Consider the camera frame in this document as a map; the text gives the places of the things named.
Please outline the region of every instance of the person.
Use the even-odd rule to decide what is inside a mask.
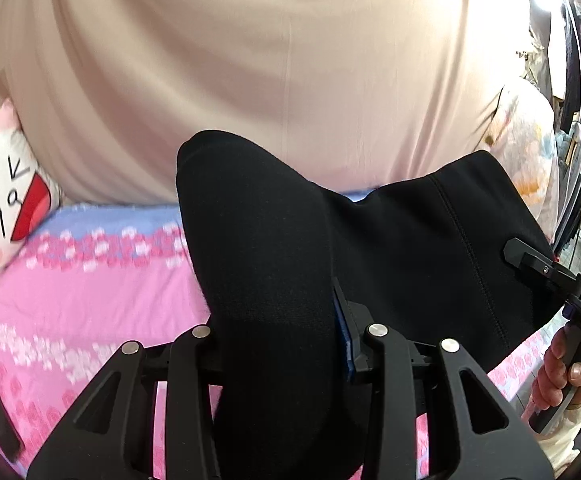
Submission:
[[[529,0],[0,0],[0,104],[76,202],[175,202],[204,128],[370,189],[476,148],[528,27]]]
[[[222,352],[214,434],[226,480],[359,469],[370,390],[345,380],[335,278],[375,322],[412,341],[454,338],[486,371],[561,307],[542,276],[503,257],[511,238],[553,254],[484,151],[353,203],[243,137],[206,131],[180,148],[176,183]]]
[[[573,364],[570,369],[563,364],[568,329],[569,325],[560,328],[545,351],[544,363],[532,383],[530,401],[522,416],[528,420],[536,408],[547,410],[550,406],[558,406],[563,399],[561,389],[568,382],[577,386],[573,400],[554,428],[545,436],[535,434],[555,470],[555,478],[579,455],[579,450],[574,449],[574,439],[581,429],[581,363]]]

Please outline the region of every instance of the black mechanical device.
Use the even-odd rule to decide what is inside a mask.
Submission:
[[[347,301],[336,282],[333,300],[349,380],[373,385],[363,480],[416,479],[422,405],[428,414],[429,479],[553,478],[531,432],[457,341],[408,341],[375,323],[363,305]],[[168,381],[168,479],[220,479],[208,385],[222,384],[222,366],[211,323],[167,345],[124,343],[68,409],[27,478],[152,480],[157,381]]]
[[[564,305],[563,316],[570,320],[566,334],[566,355],[563,363],[567,368],[574,363],[581,363],[581,274],[573,274],[563,265],[553,262],[543,254],[513,238],[504,247],[506,261],[522,272],[540,276],[545,285],[555,294],[555,298]],[[559,420],[576,392],[571,384],[562,390],[563,400],[559,406],[543,412],[534,413],[529,420],[530,427],[537,433],[548,434],[555,422]]]

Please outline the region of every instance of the silver rivet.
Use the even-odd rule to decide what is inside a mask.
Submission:
[[[456,351],[459,350],[459,343],[454,339],[444,339],[441,342],[441,347],[446,351],[454,354]]]
[[[375,337],[383,337],[388,333],[388,328],[381,323],[375,323],[368,327],[368,333]]]
[[[197,339],[203,339],[210,335],[210,327],[206,325],[199,325],[192,329],[192,335]]]
[[[137,341],[126,341],[122,345],[122,353],[126,355],[136,354],[139,351],[139,343]]]

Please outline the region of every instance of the pillow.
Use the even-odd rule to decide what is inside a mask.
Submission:
[[[58,207],[60,195],[32,154],[13,103],[6,100],[0,108],[0,272]]]

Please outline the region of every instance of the beige shirt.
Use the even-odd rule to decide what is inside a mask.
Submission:
[[[472,152],[528,0],[0,0],[0,102],[73,200],[176,200],[199,130],[359,190]]]
[[[528,420],[534,409],[535,405],[531,400],[522,418]],[[548,435],[542,436],[534,433],[539,446],[555,470],[555,478],[563,473],[579,455],[579,450],[574,449],[574,439],[580,429],[581,406],[573,410],[565,410],[559,423],[555,424]]]

